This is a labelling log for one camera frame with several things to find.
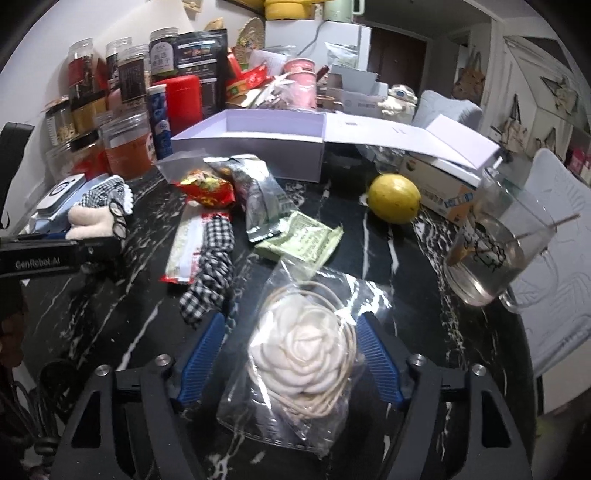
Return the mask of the red label clear jar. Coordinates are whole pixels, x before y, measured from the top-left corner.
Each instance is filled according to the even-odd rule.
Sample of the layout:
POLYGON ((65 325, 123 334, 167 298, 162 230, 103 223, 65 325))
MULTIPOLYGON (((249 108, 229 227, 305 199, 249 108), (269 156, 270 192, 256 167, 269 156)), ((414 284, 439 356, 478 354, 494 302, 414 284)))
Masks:
POLYGON ((89 103, 107 90, 105 65, 95 56, 92 38, 75 42, 67 58, 68 92, 73 110, 89 103))

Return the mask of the glass mug with spoon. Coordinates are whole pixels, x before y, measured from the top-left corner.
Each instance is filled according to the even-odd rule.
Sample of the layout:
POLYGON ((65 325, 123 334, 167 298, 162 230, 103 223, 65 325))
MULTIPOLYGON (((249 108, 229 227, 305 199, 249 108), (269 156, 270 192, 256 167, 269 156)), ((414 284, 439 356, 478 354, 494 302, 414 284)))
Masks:
POLYGON ((532 194, 489 170, 445 258, 445 279, 467 305, 498 299, 519 313, 556 292, 559 272, 549 245, 561 226, 579 217, 554 220, 532 194), (548 270, 544 287, 535 294, 511 293, 511 284, 537 259, 548 270))

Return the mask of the white round-button device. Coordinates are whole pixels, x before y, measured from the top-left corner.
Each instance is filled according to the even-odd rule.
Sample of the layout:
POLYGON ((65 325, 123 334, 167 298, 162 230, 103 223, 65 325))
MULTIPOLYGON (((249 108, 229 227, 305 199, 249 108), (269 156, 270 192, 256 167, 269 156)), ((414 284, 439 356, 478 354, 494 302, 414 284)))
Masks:
POLYGON ((66 177, 56 184, 37 204, 35 211, 39 215, 50 216, 86 183, 83 173, 66 177))

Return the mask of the red snack packet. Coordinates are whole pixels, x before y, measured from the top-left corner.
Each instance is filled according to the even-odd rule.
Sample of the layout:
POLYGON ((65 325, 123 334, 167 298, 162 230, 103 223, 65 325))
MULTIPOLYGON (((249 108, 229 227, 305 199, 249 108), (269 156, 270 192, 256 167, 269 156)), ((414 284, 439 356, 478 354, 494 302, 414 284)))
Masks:
POLYGON ((235 191, 231 183, 207 170, 192 170, 175 186, 207 208, 223 209, 235 203, 235 191))

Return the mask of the green tea sachet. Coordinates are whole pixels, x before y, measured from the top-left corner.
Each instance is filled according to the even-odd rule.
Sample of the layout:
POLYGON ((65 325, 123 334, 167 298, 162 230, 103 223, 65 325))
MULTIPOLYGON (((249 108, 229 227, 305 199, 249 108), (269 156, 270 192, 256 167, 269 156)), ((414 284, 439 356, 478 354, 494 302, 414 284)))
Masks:
POLYGON ((331 228, 298 211, 291 213, 283 226, 286 230, 259 242, 254 251, 266 259, 277 261, 287 255, 320 268, 332 257, 344 234, 342 226, 331 228))

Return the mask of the red tea packet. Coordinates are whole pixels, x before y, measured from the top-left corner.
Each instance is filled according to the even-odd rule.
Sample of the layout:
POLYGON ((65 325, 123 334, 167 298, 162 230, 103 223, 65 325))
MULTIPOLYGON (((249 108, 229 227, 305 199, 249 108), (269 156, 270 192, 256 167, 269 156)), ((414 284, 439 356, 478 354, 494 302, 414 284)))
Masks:
POLYGON ((252 89, 266 84, 269 79, 266 63, 242 71, 235 54, 228 53, 228 80, 225 83, 226 100, 245 95, 252 89))

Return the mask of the white open gift box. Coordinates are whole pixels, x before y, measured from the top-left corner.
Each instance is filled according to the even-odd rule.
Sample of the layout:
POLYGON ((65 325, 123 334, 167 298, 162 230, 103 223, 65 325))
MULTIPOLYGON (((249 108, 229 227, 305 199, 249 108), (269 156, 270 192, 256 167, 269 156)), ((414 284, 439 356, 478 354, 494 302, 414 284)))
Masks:
POLYGON ((224 110, 172 137, 172 148, 253 154, 281 179, 318 182, 325 144, 389 147, 480 170, 499 146, 443 115, 420 128, 389 120, 295 110, 224 110))

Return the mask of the clear jar red contents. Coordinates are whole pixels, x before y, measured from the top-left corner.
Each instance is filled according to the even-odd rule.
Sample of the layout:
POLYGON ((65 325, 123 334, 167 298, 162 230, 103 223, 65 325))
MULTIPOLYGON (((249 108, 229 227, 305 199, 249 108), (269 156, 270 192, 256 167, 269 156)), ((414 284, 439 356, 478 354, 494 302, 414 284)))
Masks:
POLYGON ((99 132, 114 175, 133 180, 152 168, 156 155, 146 111, 129 111, 104 123, 99 132))

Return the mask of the checkered cloth plush doll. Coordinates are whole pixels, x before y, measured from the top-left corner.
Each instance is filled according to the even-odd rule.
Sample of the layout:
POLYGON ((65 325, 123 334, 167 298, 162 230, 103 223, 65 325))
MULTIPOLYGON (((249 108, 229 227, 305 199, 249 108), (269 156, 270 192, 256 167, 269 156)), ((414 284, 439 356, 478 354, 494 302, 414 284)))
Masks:
MULTIPOLYGON (((126 217, 132 212, 132 194, 122 178, 115 175, 84 193, 67 213, 70 225, 67 240, 127 235, 126 217)), ((180 314, 186 324, 197 327, 207 313, 221 309, 233 276, 231 253, 235 234, 230 219, 215 215, 204 231, 204 250, 194 282, 179 300, 180 314)))

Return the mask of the orange white carton box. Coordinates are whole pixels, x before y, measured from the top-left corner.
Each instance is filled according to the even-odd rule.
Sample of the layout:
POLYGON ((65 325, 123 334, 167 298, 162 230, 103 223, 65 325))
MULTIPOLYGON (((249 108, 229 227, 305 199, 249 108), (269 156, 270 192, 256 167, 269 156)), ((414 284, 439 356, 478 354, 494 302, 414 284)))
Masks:
POLYGON ((480 178, 449 161, 407 153, 400 173, 420 190, 422 204, 461 226, 468 215, 480 178))

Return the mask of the white fabric rose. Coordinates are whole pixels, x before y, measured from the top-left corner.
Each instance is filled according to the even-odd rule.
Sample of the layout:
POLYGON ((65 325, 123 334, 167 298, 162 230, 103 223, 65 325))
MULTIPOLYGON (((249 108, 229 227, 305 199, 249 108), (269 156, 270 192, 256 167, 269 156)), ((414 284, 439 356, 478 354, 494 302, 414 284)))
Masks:
POLYGON ((387 317, 383 286, 294 257, 277 262, 221 397, 222 426, 262 443, 325 457, 366 368, 360 317, 387 317))

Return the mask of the black lid spice jar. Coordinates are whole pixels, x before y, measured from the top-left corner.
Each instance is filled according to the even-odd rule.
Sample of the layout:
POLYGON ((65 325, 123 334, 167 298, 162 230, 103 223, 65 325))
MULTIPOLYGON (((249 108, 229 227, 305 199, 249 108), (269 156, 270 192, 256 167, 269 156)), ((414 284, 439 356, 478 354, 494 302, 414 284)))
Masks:
POLYGON ((70 142, 70 174, 82 173, 87 180, 110 174, 106 151, 97 130, 79 135, 70 142))

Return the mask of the red white long sachet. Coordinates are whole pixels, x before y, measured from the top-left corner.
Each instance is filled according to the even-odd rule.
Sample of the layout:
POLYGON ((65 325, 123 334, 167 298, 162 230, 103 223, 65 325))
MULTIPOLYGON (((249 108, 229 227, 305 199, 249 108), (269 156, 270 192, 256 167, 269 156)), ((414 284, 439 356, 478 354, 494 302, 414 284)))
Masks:
POLYGON ((161 282, 176 285, 190 285, 194 282, 201 251, 204 250, 205 226, 215 215, 229 219, 228 211, 206 209, 197 201, 185 203, 164 272, 160 277, 161 282))

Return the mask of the white mini fridge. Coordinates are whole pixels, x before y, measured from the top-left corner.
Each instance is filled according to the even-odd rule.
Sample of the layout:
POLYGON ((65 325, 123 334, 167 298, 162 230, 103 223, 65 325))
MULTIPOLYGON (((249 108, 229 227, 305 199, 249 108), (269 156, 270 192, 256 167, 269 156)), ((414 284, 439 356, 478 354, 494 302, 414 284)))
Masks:
POLYGON ((356 68, 367 70, 372 28, 356 23, 322 20, 267 20, 266 47, 294 45, 295 56, 314 60, 318 66, 328 60, 326 42, 355 46, 356 68))

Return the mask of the dark label tall jar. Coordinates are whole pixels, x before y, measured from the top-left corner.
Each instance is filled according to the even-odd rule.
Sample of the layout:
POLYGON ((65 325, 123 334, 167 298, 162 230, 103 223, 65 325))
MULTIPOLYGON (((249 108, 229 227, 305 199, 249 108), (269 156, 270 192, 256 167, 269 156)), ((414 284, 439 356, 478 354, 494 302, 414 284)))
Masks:
POLYGON ((120 52, 118 74, 122 107, 130 109, 144 104, 151 77, 149 46, 131 46, 120 52))

